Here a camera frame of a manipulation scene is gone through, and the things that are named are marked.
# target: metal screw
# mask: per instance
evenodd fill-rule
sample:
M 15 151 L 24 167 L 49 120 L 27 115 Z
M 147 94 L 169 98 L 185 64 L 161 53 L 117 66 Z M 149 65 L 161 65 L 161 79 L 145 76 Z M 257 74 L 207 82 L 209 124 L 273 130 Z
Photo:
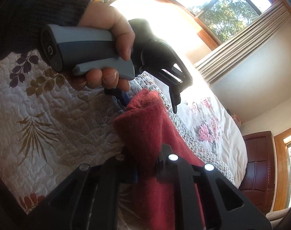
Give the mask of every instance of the metal screw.
M 169 160 L 171 161 L 176 161 L 177 159 L 179 159 L 178 155 L 175 155 L 175 154 L 170 154 L 168 156 Z
M 215 167 L 211 163 L 207 163 L 204 165 L 204 168 L 208 171 L 212 171 Z
M 86 164 L 86 163 L 83 163 L 83 164 L 81 164 L 81 165 L 79 166 L 79 169 L 80 169 L 81 171 L 87 171 L 87 170 L 89 169 L 89 165 Z
M 124 159 L 125 159 L 125 156 L 123 154 L 119 154 L 116 156 L 116 160 L 118 161 L 124 161 Z

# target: gray handle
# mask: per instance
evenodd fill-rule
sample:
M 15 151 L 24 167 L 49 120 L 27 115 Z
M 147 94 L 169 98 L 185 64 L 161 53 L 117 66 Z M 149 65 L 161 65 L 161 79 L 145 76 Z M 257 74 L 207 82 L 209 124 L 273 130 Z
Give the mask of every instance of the gray handle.
M 104 70 L 107 67 L 116 69 L 119 73 L 119 78 L 126 80 L 133 80 L 135 78 L 135 69 L 132 60 L 124 61 L 121 57 L 78 64 L 73 69 L 73 74 L 83 75 L 92 69 Z

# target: cabinet door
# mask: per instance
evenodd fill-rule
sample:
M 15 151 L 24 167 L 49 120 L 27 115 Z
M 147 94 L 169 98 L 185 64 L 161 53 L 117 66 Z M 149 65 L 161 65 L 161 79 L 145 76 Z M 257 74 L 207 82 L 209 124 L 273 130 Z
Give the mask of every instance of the cabinet door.
M 275 171 L 271 132 L 254 133 L 243 138 L 248 164 L 239 189 L 266 214 L 271 209 L 274 194 Z

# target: pink flower pattern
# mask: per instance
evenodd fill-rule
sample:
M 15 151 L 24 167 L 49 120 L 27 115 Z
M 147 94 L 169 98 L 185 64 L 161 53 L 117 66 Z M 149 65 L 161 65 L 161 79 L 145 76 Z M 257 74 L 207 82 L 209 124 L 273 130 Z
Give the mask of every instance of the pink flower pattern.
M 207 108 L 211 108 L 210 101 L 207 98 L 203 99 L 203 103 Z
M 199 135 L 200 135 L 200 139 L 202 141 L 207 141 L 212 143 L 214 141 L 213 136 L 209 133 L 209 130 L 206 126 L 206 124 L 202 124 L 200 129 L 199 129 Z
M 208 122 L 211 126 L 211 132 L 215 140 L 219 141 L 219 133 L 220 133 L 221 126 L 219 125 L 218 118 L 214 117 L 213 119 L 210 119 Z
M 199 113 L 199 109 L 198 109 L 198 105 L 196 102 L 193 102 L 192 105 L 190 106 L 191 111 L 194 114 L 198 114 Z

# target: handheld grip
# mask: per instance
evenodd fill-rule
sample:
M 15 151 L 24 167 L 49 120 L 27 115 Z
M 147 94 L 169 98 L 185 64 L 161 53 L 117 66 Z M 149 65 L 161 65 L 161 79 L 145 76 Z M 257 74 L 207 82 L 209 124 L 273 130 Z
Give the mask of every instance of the handheld grip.
M 120 78 L 135 78 L 133 62 L 121 59 L 108 30 L 49 24 L 42 29 L 41 44 L 56 72 L 72 70 L 74 75 L 82 75 L 92 69 L 113 67 Z

